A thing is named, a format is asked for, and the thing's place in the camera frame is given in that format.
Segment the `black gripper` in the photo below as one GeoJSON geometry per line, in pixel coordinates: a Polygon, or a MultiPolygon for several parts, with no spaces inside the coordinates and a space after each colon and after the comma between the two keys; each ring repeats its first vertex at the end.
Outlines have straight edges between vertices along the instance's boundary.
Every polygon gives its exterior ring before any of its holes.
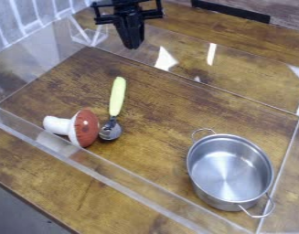
{"type": "Polygon", "coordinates": [[[95,24],[102,25],[114,23],[122,43],[130,49],[139,48],[145,40],[143,19],[156,19],[165,16],[162,0],[156,0],[157,7],[154,9],[145,10],[139,4],[149,1],[150,0],[99,0],[93,1],[91,3],[91,8],[95,12],[95,24]],[[113,7],[114,13],[111,15],[103,15],[101,13],[103,7],[113,7]],[[135,25],[129,16],[135,16],[135,25]]]}

